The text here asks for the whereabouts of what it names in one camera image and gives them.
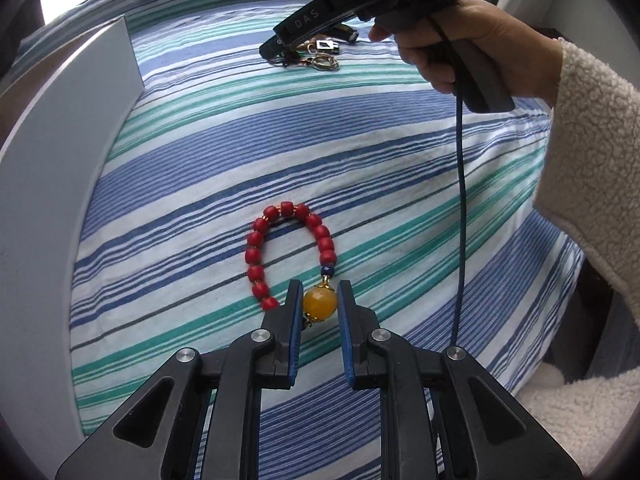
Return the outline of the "cream fleece sleeve forearm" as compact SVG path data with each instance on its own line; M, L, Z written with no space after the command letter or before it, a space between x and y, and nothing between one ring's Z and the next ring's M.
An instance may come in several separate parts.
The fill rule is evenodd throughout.
M639 92L610 66L562 44L559 93L534 207L567 234L639 315ZM639 403L639 371L525 386L518 400L591 474Z

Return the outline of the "right hand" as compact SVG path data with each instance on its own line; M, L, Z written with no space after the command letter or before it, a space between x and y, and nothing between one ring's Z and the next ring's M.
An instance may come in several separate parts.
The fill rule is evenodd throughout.
M497 66L506 90L517 98L541 99L555 106L563 63L563 47L498 6L485 0L411 0L414 18L425 18L392 32L376 18L369 39L392 36L402 60L440 93L454 91L454 69L426 52L444 40L466 40L483 51Z

